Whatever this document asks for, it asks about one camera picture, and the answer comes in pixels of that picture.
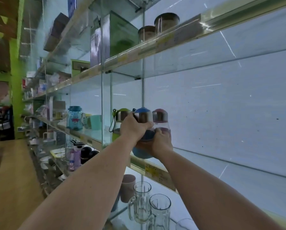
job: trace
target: wooden floor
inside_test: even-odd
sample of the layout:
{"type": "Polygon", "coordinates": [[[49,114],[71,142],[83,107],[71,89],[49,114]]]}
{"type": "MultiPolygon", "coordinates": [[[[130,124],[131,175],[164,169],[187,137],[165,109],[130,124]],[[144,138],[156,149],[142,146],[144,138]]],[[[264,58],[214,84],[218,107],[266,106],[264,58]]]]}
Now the wooden floor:
{"type": "Polygon", "coordinates": [[[43,201],[25,140],[0,141],[0,230],[15,230],[43,201]]]}

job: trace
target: pink cup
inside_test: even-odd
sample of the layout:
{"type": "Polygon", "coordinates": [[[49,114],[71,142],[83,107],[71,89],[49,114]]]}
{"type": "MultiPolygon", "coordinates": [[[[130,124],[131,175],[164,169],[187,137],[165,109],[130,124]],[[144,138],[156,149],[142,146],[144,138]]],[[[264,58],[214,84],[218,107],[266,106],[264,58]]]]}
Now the pink cup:
{"type": "Polygon", "coordinates": [[[134,196],[133,186],[136,183],[136,177],[132,174],[125,174],[121,185],[121,201],[128,203],[134,196]]]}

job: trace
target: mug handle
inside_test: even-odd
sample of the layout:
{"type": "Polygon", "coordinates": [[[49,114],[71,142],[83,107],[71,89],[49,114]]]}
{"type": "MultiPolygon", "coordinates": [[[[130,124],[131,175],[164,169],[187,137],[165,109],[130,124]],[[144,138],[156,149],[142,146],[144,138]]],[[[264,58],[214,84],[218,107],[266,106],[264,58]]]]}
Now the mug handle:
{"type": "Polygon", "coordinates": [[[128,202],[128,215],[129,215],[129,219],[133,220],[132,214],[131,214],[131,206],[134,205],[134,201],[136,200],[136,197],[133,196],[129,202],[128,202]]]}
{"type": "Polygon", "coordinates": [[[151,214],[146,222],[146,230],[154,230],[156,226],[156,216],[151,214]]]}

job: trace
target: forearm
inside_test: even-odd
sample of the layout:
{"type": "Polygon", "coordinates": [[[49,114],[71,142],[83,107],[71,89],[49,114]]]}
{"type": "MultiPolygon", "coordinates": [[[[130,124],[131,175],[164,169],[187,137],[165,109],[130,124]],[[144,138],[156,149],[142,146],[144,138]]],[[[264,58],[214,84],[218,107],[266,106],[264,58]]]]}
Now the forearm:
{"type": "Polygon", "coordinates": [[[20,229],[102,229],[134,145],[119,137],[57,187],[20,229]]]}
{"type": "Polygon", "coordinates": [[[200,230],[281,229],[232,187],[170,151],[159,158],[200,230]]]}

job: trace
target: hand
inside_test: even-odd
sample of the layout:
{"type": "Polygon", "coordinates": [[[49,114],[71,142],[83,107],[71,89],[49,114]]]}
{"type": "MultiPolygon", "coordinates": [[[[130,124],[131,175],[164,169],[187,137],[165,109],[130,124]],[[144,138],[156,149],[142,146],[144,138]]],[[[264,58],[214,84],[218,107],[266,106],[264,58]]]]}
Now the hand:
{"type": "Polygon", "coordinates": [[[169,132],[162,132],[156,128],[154,139],[149,142],[138,142],[137,148],[145,149],[153,157],[160,159],[161,155],[166,154],[168,151],[173,151],[172,139],[169,132]]]}
{"type": "Polygon", "coordinates": [[[138,123],[133,116],[133,112],[130,112],[121,124],[121,136],[133,139],[136,143],[143,137],[145,131],[153,126],[153,122],[138,123]]]}

